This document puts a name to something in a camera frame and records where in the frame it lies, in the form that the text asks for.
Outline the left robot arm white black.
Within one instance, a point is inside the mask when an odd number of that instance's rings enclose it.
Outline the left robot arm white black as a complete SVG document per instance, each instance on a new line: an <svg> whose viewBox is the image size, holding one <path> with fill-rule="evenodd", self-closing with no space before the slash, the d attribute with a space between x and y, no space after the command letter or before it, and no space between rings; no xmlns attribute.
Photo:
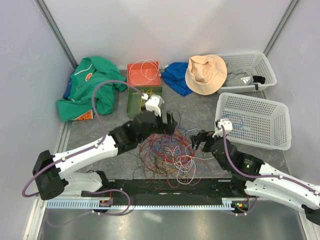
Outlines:
<svg viewBox="0 0 320 240"><path fill-rule="evenodd" d="M172 135L178 123L171 113L166 120L144 110L96 141L66 152L41 152L32 170L40 198L51 200L61 195L72 185L67 178L85 166L136 149L153 134Z"/></svg>

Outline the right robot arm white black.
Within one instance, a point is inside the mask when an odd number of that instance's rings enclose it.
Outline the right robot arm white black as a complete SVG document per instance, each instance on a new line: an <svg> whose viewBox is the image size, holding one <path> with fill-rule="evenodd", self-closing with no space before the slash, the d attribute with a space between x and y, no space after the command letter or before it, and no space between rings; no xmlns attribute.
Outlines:
<svg viewBox="0 0 320 240"><path fill-rule="evenodd" d="M231 173L229 191L235 197L249 195L285 205L320 223L320 187L286 174L260 158L241 152L223 135L200 131L190 137L194 150L211 153L219 166Z"/></svg>

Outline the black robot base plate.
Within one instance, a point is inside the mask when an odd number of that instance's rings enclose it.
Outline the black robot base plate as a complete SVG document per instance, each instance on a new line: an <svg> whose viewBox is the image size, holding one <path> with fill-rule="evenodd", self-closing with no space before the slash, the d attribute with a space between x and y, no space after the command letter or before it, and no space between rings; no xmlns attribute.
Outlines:
<svg viewBox="0 0 320 240"><path fill-rule="evenodd" d="M223 198L247 199L231 178L196 178L191 184L174 179L103 180L98 191L122 190L131 204L220 204Z"/></svg>

